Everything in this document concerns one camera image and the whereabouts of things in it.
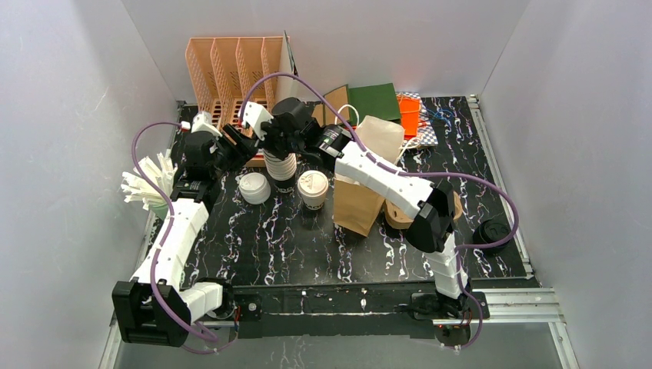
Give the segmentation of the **stack of paper cups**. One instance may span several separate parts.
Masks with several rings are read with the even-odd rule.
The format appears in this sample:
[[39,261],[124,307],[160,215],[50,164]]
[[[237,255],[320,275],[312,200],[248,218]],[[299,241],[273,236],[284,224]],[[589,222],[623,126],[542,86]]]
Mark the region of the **stack of paper cups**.
[[297,158],[291,153],[286,158],[280,159],[270,152],[263,150],[264,163],[267,172],[274,180],[274,186],[281,193],[290,193],[296,184]]

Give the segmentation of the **single white lid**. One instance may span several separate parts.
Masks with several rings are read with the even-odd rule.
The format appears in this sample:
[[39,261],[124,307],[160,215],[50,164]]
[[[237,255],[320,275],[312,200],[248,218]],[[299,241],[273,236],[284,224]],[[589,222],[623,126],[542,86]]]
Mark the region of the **single white lid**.
[[298,189],[300,193],[309,198],[322,196],[328,191],[328,188],[328,177],[321,171],[305,171],[298,179]]

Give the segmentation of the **single paper cup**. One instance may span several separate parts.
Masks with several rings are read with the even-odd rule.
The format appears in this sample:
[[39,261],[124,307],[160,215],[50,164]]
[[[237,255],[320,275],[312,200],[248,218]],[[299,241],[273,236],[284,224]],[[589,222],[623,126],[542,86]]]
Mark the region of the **single paper cup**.
[[308,209],[321,209],[328,193],[328,189],[328,177],[321,171],[305,171],[298,179],[298,191],[304,205]]

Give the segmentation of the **tan paper bag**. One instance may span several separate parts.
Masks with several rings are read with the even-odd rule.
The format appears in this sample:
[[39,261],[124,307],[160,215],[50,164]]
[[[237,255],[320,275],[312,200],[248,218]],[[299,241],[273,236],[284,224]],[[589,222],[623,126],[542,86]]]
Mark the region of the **tan paper bag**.
[[408,177],[396,165],[404,129],[368,115],[354,133],[334,167],[334,223],[367,237],[385,200],[414,219],[432,188],[429,181]]

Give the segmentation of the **cardboard two-cup carrier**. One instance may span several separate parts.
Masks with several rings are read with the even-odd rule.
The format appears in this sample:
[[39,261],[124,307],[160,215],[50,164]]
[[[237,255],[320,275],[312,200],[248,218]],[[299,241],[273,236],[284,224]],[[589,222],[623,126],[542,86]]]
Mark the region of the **cardboard two-cup carrier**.
[[[463,214],[463,208],[461,203],[461,197],[456,191],[453,192],[453,198],[454,198],[453,219],[454,219],[454,223],[457,223],[457,221],[461,218]],[[393,229],[406,230],[411,226],[413,222],[412,218],[408,217],[398,206],[394,205],[388,200],[385,200],[383,203],[383,212],[384,212],[385,221]]]

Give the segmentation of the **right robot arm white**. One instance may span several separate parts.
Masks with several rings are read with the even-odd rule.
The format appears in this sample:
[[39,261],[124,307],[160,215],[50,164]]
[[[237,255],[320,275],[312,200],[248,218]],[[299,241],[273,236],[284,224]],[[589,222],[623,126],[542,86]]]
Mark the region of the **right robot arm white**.
[[457,259],[454,194],[444,182],[414,177],[375,154],[342,125],[319,125],[304,102],[286,98],[268,111],[249,102],[241,112],[260,148],[277,158],[298,153],[336,175],[358,182],[397,206],[412,223],[407,242],[425,253],[434,273],[438,307],[447,314],[466,308],[469,283]]

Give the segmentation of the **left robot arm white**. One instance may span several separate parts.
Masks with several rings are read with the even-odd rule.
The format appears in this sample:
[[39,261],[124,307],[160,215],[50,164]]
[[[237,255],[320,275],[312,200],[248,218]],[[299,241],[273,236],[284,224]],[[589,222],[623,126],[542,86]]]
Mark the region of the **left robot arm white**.
[[198,130],[187,122],[178,127],[188,133],[187,176],[171,191],[160,187],[153,171],[145,170],[150,159],[137,156],[144,131],[132,142],[135,170],[161,196],[168,212],[141,265],[128,281],[117,282],[111,293],[121,339],[131,344],[182,347],[190,335],[212,344],[218,341],[200,320],[221,308],[225,283],[209,279],[182,289],[181,275],[217,200],[219,176],[244,167],[257,154],[257,141],[230,125],[223,132]]

